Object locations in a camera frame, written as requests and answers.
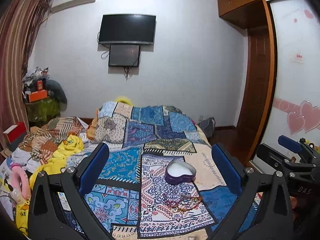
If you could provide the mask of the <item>brown striped blanket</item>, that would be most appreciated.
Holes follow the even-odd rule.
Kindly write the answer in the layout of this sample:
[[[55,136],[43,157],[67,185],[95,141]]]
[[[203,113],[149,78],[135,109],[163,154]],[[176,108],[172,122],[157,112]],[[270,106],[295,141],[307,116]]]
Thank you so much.
[[[56,117],[42,127],[31,127],[18,148],[29,152],[34,161],[46,164],[61,142],[83,129],[77,117]]]

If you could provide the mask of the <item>pink plush toy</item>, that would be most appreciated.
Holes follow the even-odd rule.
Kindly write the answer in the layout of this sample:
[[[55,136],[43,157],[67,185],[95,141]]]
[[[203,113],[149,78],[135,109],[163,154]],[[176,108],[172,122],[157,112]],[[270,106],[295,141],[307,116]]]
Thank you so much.
[[[11,169],[11,185],[24,199],[28,200],[31,197],[29,178],[20,166],[15,165]]]

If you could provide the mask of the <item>grey backpack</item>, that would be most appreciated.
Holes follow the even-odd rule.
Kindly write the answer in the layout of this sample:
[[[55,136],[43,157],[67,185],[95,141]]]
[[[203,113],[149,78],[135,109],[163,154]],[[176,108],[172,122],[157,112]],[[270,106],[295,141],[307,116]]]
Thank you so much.
[[[198,126],[202,129],[204,135],[207,138],[210,138],[213,136],[215,131],[215,119],[213,117],[210,117],[206,120],[202,120],[198,123]]]

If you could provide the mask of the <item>red box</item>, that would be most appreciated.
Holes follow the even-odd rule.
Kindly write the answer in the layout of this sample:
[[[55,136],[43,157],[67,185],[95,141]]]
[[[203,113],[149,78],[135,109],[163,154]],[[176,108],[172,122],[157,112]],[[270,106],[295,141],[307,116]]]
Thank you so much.
[[[14,125],[11,125],[7,128],[3,134],[7,142],[12,143],[15,141],[20,135],[23,135],[27,132],[24,122],[17,122]]]

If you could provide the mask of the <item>patchwork patterned bedspread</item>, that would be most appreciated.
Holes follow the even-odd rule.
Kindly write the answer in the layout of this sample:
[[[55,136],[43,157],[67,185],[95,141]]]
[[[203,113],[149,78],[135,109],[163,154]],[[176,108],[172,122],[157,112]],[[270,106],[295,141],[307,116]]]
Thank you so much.
[[[114,239],[207,239],[236,201],[203,131],[179,109],[109,101],[89,127],[80,123],[85,148],[66,166],[108,145],[108,161],[85,201]],[[196,169],[192,183],[165,181],[174,159]]]

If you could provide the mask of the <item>black wall television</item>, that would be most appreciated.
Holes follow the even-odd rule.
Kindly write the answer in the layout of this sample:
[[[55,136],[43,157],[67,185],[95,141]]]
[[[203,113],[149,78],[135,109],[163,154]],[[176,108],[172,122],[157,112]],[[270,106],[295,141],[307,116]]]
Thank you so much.
[[[98,43],[153,45],[155,29],[155,15],[104,15],[101,21]]]

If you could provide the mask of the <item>green patterned cabinet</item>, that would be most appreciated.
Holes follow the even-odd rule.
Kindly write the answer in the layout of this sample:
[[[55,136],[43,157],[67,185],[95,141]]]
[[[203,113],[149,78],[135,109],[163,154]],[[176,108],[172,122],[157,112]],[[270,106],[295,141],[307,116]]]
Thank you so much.
[[[61,115],[59,102],[51,97],[26,103],[25,106],[30,126],[41,127]]]

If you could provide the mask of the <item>striped brown curtain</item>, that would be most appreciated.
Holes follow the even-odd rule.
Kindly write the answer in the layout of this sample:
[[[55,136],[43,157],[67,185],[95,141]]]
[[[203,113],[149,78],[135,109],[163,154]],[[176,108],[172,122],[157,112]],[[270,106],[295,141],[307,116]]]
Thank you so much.
[[[7,128],[19,121],[29,127],[22,78],[50,1],[12,0],[1,17],[1,150],[7,147]]]

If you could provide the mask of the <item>purple heart-shaped tin box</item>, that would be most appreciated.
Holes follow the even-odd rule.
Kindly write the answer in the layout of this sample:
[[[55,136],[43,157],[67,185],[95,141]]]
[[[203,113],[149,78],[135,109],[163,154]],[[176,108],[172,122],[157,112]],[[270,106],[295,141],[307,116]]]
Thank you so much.
[[[171,185],[192,183],[196,178],[196,169],[181,160],[172,160],[165,170],[165,181]]]

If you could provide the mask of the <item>yellow cloth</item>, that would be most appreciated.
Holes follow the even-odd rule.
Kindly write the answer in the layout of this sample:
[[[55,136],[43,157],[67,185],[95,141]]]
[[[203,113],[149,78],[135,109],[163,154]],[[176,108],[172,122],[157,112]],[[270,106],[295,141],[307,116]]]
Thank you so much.
[[[61,170],[66,166],[67,158],[76,153],[80,153],[84,148],[84,143],[80,137],[70,135],[67,140],[61,142],[47,163],[40,165],[30,176],[30,187],[33,188],[37,175],[40,171],[45,171],[48,175],[60,174]]]

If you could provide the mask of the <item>small black wall monitor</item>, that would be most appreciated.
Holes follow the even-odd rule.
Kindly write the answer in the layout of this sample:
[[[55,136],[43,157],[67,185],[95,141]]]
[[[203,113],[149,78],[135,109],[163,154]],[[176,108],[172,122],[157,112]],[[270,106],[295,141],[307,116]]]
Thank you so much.
[[[110,45],[109,67],[139,67],[140,46],[134,44]]]

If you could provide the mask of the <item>grey green cushion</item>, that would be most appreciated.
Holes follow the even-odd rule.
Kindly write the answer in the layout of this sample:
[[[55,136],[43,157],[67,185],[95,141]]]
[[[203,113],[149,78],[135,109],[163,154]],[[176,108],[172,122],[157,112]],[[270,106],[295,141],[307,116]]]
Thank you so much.
[[[62,86],[55,80],[48,79],[46,81],[46,89],[50,91],[50,95],[58,101],[60,105],[60,111],[65,112],[68,105],[67,96]]]

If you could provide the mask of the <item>orange box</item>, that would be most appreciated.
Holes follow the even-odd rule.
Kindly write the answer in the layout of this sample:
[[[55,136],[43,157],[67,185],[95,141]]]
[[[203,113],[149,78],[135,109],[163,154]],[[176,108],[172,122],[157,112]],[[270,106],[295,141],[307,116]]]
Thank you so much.
[[[35,101],[45,99],[47,97],[48,97],[48,92],[45,89],[43,89],[43,90],[31,92],[30,94],[28,94],[27,100],[28,102],[35,102]]]

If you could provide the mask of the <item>white sliding wardrobe door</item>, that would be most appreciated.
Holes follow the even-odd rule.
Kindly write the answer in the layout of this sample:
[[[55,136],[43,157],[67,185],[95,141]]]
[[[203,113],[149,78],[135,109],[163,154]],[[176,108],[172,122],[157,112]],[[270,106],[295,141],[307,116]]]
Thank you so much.
[[[305,0],[267,0],[276,37],[276,88],[262,142],[290,160],[285,135],[319,146],[319,18]]]

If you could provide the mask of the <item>wooden wardrobe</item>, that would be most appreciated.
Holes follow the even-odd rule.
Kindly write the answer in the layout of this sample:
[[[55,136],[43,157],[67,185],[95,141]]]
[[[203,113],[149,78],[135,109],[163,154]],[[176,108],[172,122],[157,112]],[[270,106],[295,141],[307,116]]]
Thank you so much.
[[[248,163],[261,142],[276,86],[276,37],[267,0],[217,0],[219,16],[247,31],[244,96],[229,152]]]

